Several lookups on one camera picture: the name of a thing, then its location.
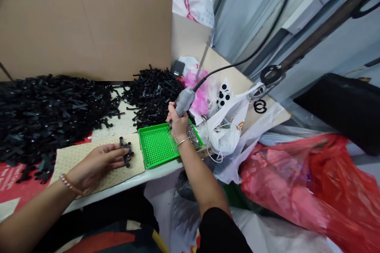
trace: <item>beige foam mat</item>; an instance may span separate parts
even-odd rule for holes
[[[135,155],[129,162],[129,168],[122,167],[110,171],[94,188],[88,189],[85,196],[95,194],[110,187],[123,183],[125,180],[132,178],[145,171],[144,158],[140,148],[140,140],[138,134],[129,134],[124,136],[124,142],[132,143],[132,150]],[[75,165],[77,165],[87,154],[90,153],[95,147],[109,143],[119,143],[119,136],[110,137],[106,140],[97,142],[84,143],[80,145],[73,145],[70,147],[57,149],[57,159],[55,161],[55,168],[53,176],[51,177],[50,184],[59,179],[59,175],[69,172]]]

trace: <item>pink plastic bag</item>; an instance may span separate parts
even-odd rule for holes
[[[195,87],[195,76],[197,74],[198,69],[189,70],[185,77],[182,79],[182,83],[185,87],[193,88]],[[198,81],[200,81],[203,77],[207,75],[206,70],[201,70]],[[197,92],[195,93],[195,100],[191,105],[190,110],[196,112],[198,115],[205,115],[209,113],[208,105],[207,105],[207,80],[199,87]]]
[[[257,145],[241,164],[241,189],[296,225],[327,235],[344,252],[380,252],[379,187],[355,167],[347,142],[323,134]]]

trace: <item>beaded bracelet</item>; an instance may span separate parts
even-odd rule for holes
[[[83,195],[84,192],[74,187],[72,183],[67,179],[66,174],[59,175],[59,178],[61,179],[62,183],[64,183],[66,188],[69,188],[70,190],[72,190],[73,192],[79,195]]]

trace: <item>grey handheld tool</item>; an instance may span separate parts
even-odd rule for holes
[[[195,100],[195,92],[191,88],[184,89],[178,96],[176,101],[177,106],[175,111],[179,117],[183,116],[185,111],[188,111],[191,107],[191,104]]]

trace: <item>silver bangle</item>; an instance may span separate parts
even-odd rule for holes
[[[183,141],[181,141],[179,144],[177,144],[177,147],[179,147],[184,141],[190,139],[190,137],[185,138]]]

